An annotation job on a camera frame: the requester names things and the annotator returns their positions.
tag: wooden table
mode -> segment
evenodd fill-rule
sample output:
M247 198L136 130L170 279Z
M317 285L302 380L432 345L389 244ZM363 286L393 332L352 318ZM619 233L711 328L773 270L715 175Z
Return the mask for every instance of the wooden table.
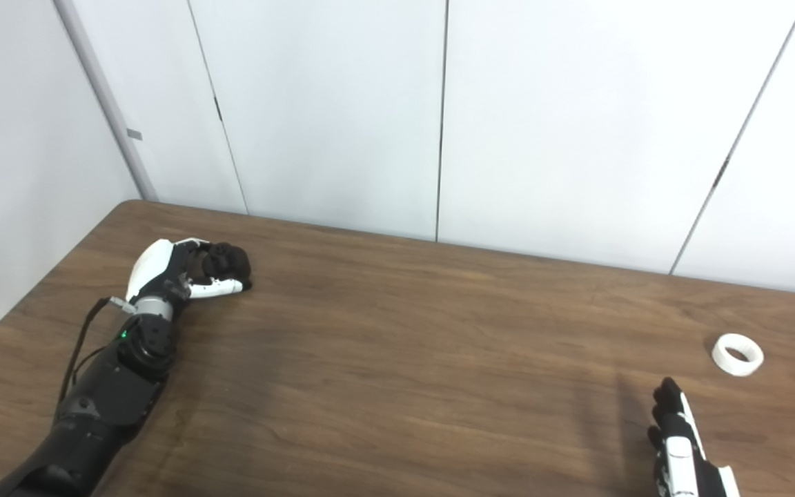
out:
M101 497L651 496L651 390L687 391L744 497L795 496L795 295L127 202L0 323L0 477L50 426L86 311L157 238L243 246L250 293L197 302ZM102 312L86 350L124 317ZM721 333L757 340L750 378Z

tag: prosthetic hand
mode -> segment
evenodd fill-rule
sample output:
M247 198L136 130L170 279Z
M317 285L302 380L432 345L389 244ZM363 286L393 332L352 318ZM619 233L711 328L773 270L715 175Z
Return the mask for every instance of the prosthetic hand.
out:
M657 427L649 428L649 441L658 451L654 477L660 497L739 497L732 468L717 468L704 455L695 418L676 381L665 378L654 398Z
M198 261L201 274L193 275ZM183 308L190 299L249 288L250 264L237 246L197 238L150 245L130 274L127 302L102 298L89 312L63 378L53 427L38 449L0 480L0 497L91 495L164 390L177 357L173 322ZM88 325L110 302L130 317L106 347L92 353L97 356L77 380L75 360Z

